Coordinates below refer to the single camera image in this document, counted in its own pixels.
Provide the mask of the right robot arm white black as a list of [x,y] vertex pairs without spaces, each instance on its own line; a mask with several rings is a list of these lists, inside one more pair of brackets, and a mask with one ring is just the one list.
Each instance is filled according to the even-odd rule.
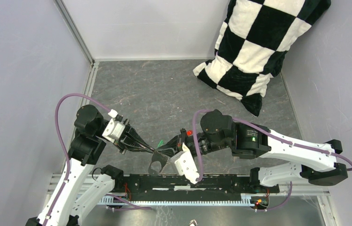
[[342,144],[339,140],[311,143],[282,135],[265,126],[222,114],[219,110],[202,111],[200,126],[156,149],[169,157],[177,173],[196,184],[203,180],[202,157],[230,148],[240,159],[272,158],[284,161],[273,167],[253,168],[248,186],[254,192],[284,182],[306,179],[317,186],[334,186],[348,178],[348,160],[339,163]]

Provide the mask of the green capped key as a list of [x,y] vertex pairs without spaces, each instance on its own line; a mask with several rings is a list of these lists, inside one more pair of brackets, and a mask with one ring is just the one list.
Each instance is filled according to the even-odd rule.
[[161,140],[161,141],[158,143],[157,148],[160,147],[160,146],[162,146],[162,145],[163,145],[163,140]]

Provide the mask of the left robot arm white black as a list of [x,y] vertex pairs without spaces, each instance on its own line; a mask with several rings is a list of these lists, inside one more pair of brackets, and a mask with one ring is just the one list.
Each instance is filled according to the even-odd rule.
[[80,226],[83,219],[109,192],[125,188],[122,170],[107,165],[81,196],[80,189],[98,162],[106,143],[115,145],[121,152],[148,152],[149,146],[115,110],[108,112],[109,120],[94,105],[82,106],[77,111],[75,137],[65,151],[65,168],[54,192],[42,212],[28,219],[28,226]]

